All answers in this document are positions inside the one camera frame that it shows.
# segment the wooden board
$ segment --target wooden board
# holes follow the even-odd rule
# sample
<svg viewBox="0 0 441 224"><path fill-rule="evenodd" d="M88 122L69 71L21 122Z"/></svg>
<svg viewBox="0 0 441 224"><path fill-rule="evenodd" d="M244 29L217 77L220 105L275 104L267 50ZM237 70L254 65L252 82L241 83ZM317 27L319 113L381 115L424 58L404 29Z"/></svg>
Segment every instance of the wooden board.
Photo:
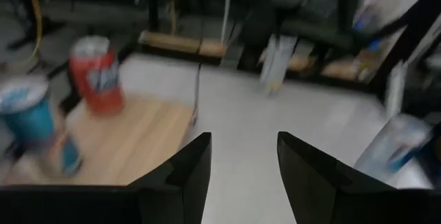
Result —
<svg viewBox="0 0 441 224"><path fill-rule="evenodd" d="M130 184L177 152L192 114L192 107L143 96L126 98L125 109L117 116L99 118L85 111L72 128L83 155L76 176L49 179L34 166L21 168L22 179L10 183Z"/></svg>
<svg viewBox="0 0 441 224"><path fill-rule="evenodd" d="M173 34L162 34L144 31L141 33L139 43L144 43L155 48L188 52L211 57L222 58L227 48L218 40L192 39Z"/></svg>

